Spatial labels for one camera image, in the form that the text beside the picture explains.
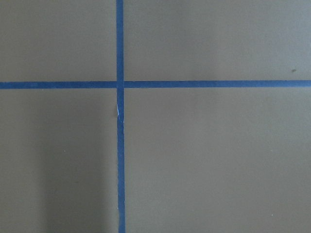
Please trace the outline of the vertical blue tape strip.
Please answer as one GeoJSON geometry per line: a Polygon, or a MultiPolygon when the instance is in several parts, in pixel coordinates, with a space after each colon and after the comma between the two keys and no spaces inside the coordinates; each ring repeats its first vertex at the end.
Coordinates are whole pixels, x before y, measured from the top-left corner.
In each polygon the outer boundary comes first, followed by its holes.
{"type": "Polygon", "coordinates": [[[125,233],[125,157],[124,157],[124,39],[123,1],[116,1],[117,36],[117,153],[119,232],[125,233]]]}

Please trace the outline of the horizontal blue tape strip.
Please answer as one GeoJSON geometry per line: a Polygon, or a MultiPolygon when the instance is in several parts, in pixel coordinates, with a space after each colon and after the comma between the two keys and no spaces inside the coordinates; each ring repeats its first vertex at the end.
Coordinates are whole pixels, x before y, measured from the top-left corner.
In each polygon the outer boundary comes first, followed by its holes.
{"type": "Polygon", "coordinates": [[[1,89],[310,87],[310,80],[1,82],[1,89]]]}

